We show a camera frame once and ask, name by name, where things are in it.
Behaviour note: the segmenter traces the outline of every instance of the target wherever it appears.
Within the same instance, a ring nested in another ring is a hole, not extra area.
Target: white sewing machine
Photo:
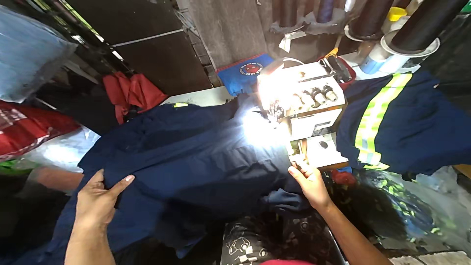
[[[342,88],[318,62],[268,69],[257,80],[262,108],[288,129],[291,141],[334,126],[347,106]]]

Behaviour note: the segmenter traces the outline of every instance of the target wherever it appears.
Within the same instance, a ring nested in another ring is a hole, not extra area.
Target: bright light
[[[286,145],[290,142],[288,131],[282,127],[274,128],[274,123],[268,122],[259,113],[249,112],[243,118],[244,134],[249,144],[259,147]]]

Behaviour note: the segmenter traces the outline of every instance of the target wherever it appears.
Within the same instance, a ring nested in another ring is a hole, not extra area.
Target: person's right hand
[[[76,229],[106,230],[114,216],[114,205],[118,195],[134,180],[129,175],[109,190],[103,183],[103,169],[100,169],[77,195],[74,227]]]
[[[311,206],[318,211],[328,208],[332,204],[332,200],[325,188],[320,171],[309,166],[306,162],[297,164],[301,171],[293,166],[288,168],[288,171],[301,186],[302,192],[308,198]]]

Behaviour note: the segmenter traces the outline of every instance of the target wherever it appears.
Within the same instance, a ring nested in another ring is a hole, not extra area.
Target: red container
[[[350,80],[346,83],[339,83],[339,86],[342,88],[342,90],[346,90],[355,81],[355,79],[357,77],[357,73],[355,72],[355,70],[353,70],[353,68],[351,66],[349,66],[347,64],[347,62],[344,59],[342,59],[340,57],[337,57],[337,58],[340,60],[340,62],[342,62],[345,65],[345,67],[348,69],[350,75],[352,76],[352,80]]]

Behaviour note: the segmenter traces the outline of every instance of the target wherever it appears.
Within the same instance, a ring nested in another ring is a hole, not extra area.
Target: reflective stripe
[[[385,170],[388,165],[380,162],[381,154],[376,152],[374,139],[388,106],[411,80],[412,74],[394,74],[391,81],[370,101],[361,118],[355,137],[355,147],[360,150],[358,160],[370,164],[366,169]]]

